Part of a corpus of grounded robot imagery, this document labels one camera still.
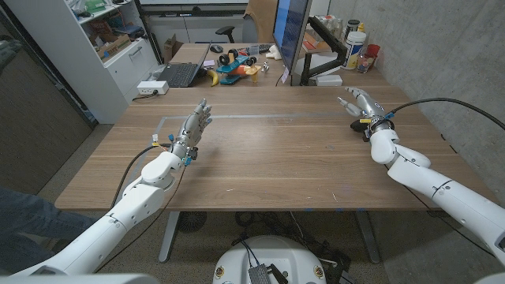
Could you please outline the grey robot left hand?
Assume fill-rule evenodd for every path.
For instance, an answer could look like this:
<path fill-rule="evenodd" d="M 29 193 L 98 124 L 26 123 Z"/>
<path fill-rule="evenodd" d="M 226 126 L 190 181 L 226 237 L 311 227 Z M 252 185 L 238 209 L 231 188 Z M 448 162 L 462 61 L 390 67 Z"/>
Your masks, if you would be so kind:
<path fill-rule="evenodd" d="M 170 146 L 169 152 L 181 159 L 187 156 L 188 152 L 199 143 L 204 129 L 211 122 L 211 106 L 207 105 L 206 99 L 202 99 L 181 124 L 179 133 Z"/>

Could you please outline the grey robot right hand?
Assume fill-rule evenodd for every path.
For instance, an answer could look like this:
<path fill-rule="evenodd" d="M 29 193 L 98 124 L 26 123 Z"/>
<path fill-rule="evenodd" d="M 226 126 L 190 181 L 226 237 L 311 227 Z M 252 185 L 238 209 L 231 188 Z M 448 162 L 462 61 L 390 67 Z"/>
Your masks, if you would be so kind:
<path fill-rule="evenodd" d="M 370 122 L 360 122 L 360 120 L 352 122 L 350 128 L 353 131 L 363 133 L 366 129 L 369 129 L 374 133 L 383 129 L 395 129 L 394 123 L 385 118 L 384 108 L 369 93 L 360 88 L 345 87 L 345 89 L 357 100 L 357 105 L 355 106 L 341 97 L 338 97 L 339 103 L 344 106 L 350 115 L 371 120 Z"/>

